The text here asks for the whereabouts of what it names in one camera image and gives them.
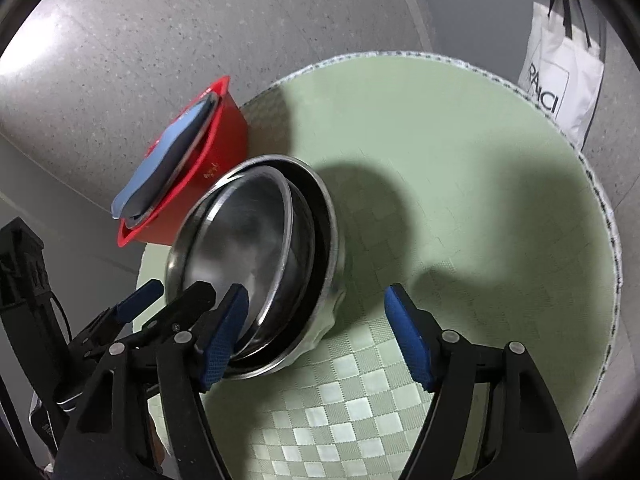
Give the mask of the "dark steel bowl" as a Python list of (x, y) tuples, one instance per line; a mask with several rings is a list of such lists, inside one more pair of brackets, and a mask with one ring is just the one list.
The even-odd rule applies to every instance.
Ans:
[(248, 313), (235, 341), (247, 349), (276, 302), (293, 236), (293, 199), (280, 171), (237, 174), (207, 193), (188, 214), (169, 252), (165, 295), (176, 299), (197, 281), (218, 297), (233, 284), (248, 293)]

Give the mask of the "faceted steel bowl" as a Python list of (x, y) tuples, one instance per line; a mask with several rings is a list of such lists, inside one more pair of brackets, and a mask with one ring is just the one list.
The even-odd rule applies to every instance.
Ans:
[(275, 373), (314, 348), (335, 322), (344, 290), (341, 233), (317, 171), (262, 155), (224, 174), (191, 208), (172, 244), (165, 298), (202, 281), (224, 296), (247, 291), (248, 312), (224, 374)]

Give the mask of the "smooth steel bowl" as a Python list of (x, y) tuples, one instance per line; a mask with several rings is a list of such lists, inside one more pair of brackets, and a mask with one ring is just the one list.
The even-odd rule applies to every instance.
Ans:
[(291, 365), (317, 347), (335, 323), (340, 302), (344, 244), (331, 194), (320, 174), (301, 160), (262, 155), (227, 172), (225, 185), (250, 170), (271, 167), (288, 179), (294, 207), (294, 240), (290, 256), (295, 278), (284, 280), (285, 297), (267, 336), (257, 336), (229, 364), (230, 376), (253, 377)]

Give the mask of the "red plastic bin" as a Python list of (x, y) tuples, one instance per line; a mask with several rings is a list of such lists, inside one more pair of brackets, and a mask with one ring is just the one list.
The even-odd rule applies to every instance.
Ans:
[(169, 245), (190, 209), (247, 158), (248, 125), (224, 75), (194, 98), (150, 146), (112, 201), (117, 245)]

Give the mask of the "green checkered round mat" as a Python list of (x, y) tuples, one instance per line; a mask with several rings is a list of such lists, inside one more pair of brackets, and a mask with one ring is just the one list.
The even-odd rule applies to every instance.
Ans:
[(431, 396), (383, 310), (390, 284), (474, 344), (521, 341), (576, 436), (620, 306), (620, 239), (585, 159), (509, 81), (416, 52), (337, 56), (242, 107), (250, 154), (320, 174), (341, 222), (332, 330), (276, 374), (204, 398), (237, 479), (393, 479)]

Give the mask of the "white tote bag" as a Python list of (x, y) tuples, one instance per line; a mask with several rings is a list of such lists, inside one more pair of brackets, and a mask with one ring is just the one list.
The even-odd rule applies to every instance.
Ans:
[(586, 143), (603, 75), (601, 46), (580, 0), (535, 2), (518, 86), (575, 148)]

